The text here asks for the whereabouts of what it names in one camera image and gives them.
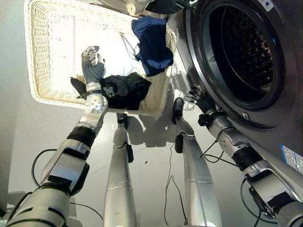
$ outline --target white towel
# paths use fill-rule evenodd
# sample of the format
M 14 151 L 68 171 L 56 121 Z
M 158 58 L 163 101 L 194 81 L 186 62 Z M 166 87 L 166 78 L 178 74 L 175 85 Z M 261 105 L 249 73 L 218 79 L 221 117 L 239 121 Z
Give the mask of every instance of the white towel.
M 128 76 L 132 72 L 142 72 L 143 66 L 135 56 L 140 48 L 135 35 L 123 35 L 111 30 L 100 34 L 100 59 L 104 60 L 104 78 L 111 75 Z

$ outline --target front-load washing machine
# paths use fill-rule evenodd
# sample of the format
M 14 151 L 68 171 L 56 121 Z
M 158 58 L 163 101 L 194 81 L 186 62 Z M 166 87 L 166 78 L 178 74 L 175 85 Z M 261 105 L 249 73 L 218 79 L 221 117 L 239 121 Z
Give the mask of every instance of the front-load washing machine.
M 158 0 L 150 10 L 184 7 L 169 25 L 178 28 L 192 82 L 202 83 L 240 131 L 302 171 L 303 160 L 295 160 L 303 154 L 302 1 L 182 2 L 163 10 Z

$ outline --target black cable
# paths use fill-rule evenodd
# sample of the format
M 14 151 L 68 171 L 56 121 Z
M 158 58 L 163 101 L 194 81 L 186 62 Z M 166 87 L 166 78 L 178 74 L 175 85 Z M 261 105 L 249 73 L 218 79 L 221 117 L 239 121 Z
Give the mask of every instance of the black cable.
M 256 220 L 256 223 L 255 223 L 254 227 L 257 227 L 257 224 L 259 223 L 260 217 L 261 217 L 261 210 L 259 209 L 259 216 L 258 216 L 258 219 Z
M 168 189 L 168 187 L 169 187 L 169 183 L 170 183 L 171 179 L 172 179 L 174 185 L 176 186 L 176 188 L 177 188 L 177 190 L 178 190 L 178 192 L 179 192 L 180 201 L 181 201 L 181 206 L 182 206 L 182 211 L 183 211 L 184 219 L 186 220 L 186 215 L 185 215 L 185 212 L 184 212 L 184 206 L 183 206 L 183 201 L 182 201 L 181 192 L 180 192 L 180 190 L 179 190 L 179 188 L 178 188 L 178 186 L 177 186 L 177 184 L 176 184 L 176 182 L 175 182 L 175 180 L 174 180 L 174 175 L 170 175 L 170 171 L 171 171 L 171 156 L 172 156 L 172 150 L 171 150 L 171 149 L 172 149 L 172 147 L 174 146 L 174 144 L 175 144 L 175 143 L 173 143 L 173 144 L 171 145 L 171 147 L 170 147 L 169 176 L 168 176 L 168 178 L 167 178 L 167 183 L 166 183 L 166 187 L 165 187 L 164 220 L 165 220 L 166 225 L 169 225 L 168 222 L 167 222 L 167 220 L 166 220 L 166 213 L 165 213 L 165 212 L 166 212 L 166 205 L 167 205 L 167 189 Z
M 83 206 L 83 207 L 87 207 L 87 208 L 90 208 L 92 211 L 94 211 L 96 214 L 99 215 L 99 217 L 103 220 L 103 217 L 101 216 L 101 214 L 99 214 L 95 209 L 93 209 L 92 207 L 90 206 L 87 206 L 87 205 L 84 205 L 84 204 L 80 204 L 80 203 L 75 203 L 75 202 L 70 202 L 71 204 L 75 204 L 75 205 L 79 205 L 79 206 Z
M 243 181 L 242 181 L 242 183 L 241 183 L 241 188 L 240 188 L 240 195 L 241 195 L 241 199 L 242 199 L 243 205 L 245 206 L 245 208 L 247 209 L 247 211 L 248 211 L 252 216 L 254 216 L 255 218 L 258 218 L 258 216 L 255 215 L 255 214 L 248 208 L 246 202 L 244 201 L 244 197 L 243 197 L 243 185 L 244 185 L 245 181 L 246 181 L 246 179 L 244 178 Z M 275 221 L 267 221 L 267 220 L 264 220 L 264 219 L 262 219 L 262 218 L 259 218 L 259 220 L 264 221 L 264 222 L 266 222 L 266 223 L 277 224 L 277 222 L 275 222 Z
M 33 164 L 32 164 L 32 170 L 31 170 L 31 175 L 32 175 L 32 179 L 35 183 L 35 185 L 37 185 L 37 187 L 40 187 L 40 184 L 38 183 L 38 181 L 36 180 L 36 177 L 35 177 L 35 165 L 36 165 L 36 162 L 38 160 L 38 158 L 45 152 L 47 151 L 56 151 L 57 149 L 46 149 L 46 150 L 43 150 L 41 151 L 34 159 L 33 161 Z
M 26 194 L 19 200 L 19 202 L 15 205 L 13 211 L 11 212 L 11 214 L 10 214 L 10 216 L 9 216 L 9 218 L 8 218 L 8 220 L 7 220 L 7 222 L 9 222 L 9 221 L 12 219 L 12 217 L 13 217 L 14 214 L 16 213 L 17 209 L 20 207 L 21 203 L 22 203 L 22 202 L 26 199 L 26 197 L 27 197 L 28 195 L 30 195 L 30 194 L 32 194 L 32 192 L 26 193 Z
M 211 160 L 209 160 L 206 156 L 214 157 L 214 158 L 216 158 L 216 159 L 218 159 L 218 160 L 221 160 L 221 161 L 226 162 L 226 163 L 228 163 L 228 164 L 230 164 L 230 165 L 233 165 L 233 166 L 238 167 L 236 164 L 234 164 L 234 163 L 232 163 L 232 162 L 229 162 L 229 161 L 227 161 L 227 160 L 225 160 L 225 159 L 223 159 L 223 158 L 220 158 L 220 157 L 217 157 L 217 156 L 214 156 L 214 155 L 204 155 L 205 159 L 206 159 L 208 162 L 215 163 L 215 162 L 217 162 L 217 160 L 216 160 L 215 162 L 214 162 L 214 161 L 211 161 Z
M 211 160 L 209 160 L 209 159 L 207 159 L 207 158 L 205 158 L 205 159 L 206 159 L 207 161 L 211 162 L 211 163 L 216 163 L 216 162 L 218 162 L 218 161 L 221 160 L 221 158 L 222 158 L 222 156 L 223 156 L 223 153 L 224 153 L 224 151 L 222 151 L 222 153 L 221 153 L 221 155 L 220 155 L 219 157 L 216 157 L 216 156 L 213 156 L 213 155 L 207 155 L 207 156 L 213 156 L 213 157 L 217 158 L 217 160 L 215 160 L 215 161 L 211 161 Z
M 217 142 L 217 140 L 215 140 L 215 141 L 212 143 L 212 145 L 210 145 L 209 148 L 201 154 L 201 156 L 200 156 L 199 158 L 201 158 L 203 155 L 205 155 L 205 153 L 208 152 L 209 149 L 212 148 L 212 146 L 213 146 L 216 142 Z

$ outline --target gray floor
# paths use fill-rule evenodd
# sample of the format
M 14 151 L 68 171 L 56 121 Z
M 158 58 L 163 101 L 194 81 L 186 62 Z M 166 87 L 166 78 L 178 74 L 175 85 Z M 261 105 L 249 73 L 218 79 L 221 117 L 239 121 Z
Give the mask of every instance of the gray floor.
M 79 119 L 82 110 L 45 105 L 36 102 L 30 94 L 24 37 L 23 1 L 2 0 L 0 3 L 0 208 L 10 210 L 14 204 L 35 185 L 30 168 L 35 156 L 43 149 L 56 148 L 66 138 Z M 175 138 L 175 126 L 171 123 L 171 107 L 174 98 L 188 90 L 186 73 L 182 63 L 175 59 L 174 77 L 166 108 L 159 117 L 130 116 L 129 139 L 134 150 L 134 162 L 130 164 L 136 212 L 140 226 L 163 226 L 165 185 L 169 170 L 170 147 Z M 212 142 L 212 136 L 197 124 L 201 111 L 185 106 L 184 117 L 196 132 L 203 149 Z M 108 113 L 91 154 L 88 158 L 90 172 L 82 191 L 73 201 L 94 207 L 103 213 L 108 166 L 111 158 L 112 138 L 117 127 L 116 116 Z M 221 152 L 215 145 L 210 153 Z M 38 175 L 51 153 L 37 163 Z M 244 208 L 240 199 L 241 172 L 226 163 L 209 164 L 216 186 L 224 227 L 253 226 L 255 218 Z M 173 150 L 172 173 L 184 197 L 183 157 Z M 245 198 L 252 209 L 256 205 L 245 187 Z M 178 192 L 169 187 L 167 220 L 171 225 L 182 225 L 183 215 Z M 99 217 L 91 210 L 71 206 L 69 226 L 102 226 Z M 260 222 L 259 227 L 273 226 Z

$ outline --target laundry basket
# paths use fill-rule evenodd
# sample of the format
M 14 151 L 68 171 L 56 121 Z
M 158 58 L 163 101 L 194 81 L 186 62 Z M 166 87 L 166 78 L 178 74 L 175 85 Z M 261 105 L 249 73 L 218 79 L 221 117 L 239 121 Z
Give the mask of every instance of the laundry basket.
M 33 98 L 41 103 L 85 108 L 85 101 L 70 83 L 84 81 L 81 53 L 98 43 L 99 34 L 111 29 L 134 35 L 134 17 L 100 6 L 73 0 L 26 0 L 24 4 L 28 77 Z M 167 47 L 174 53 L 176 36 L 167 27 Z M 144 78 L 151 82 L 139 110 L 109 109 L 110 112 L 157 115 L 164 108 L 171 67 Z

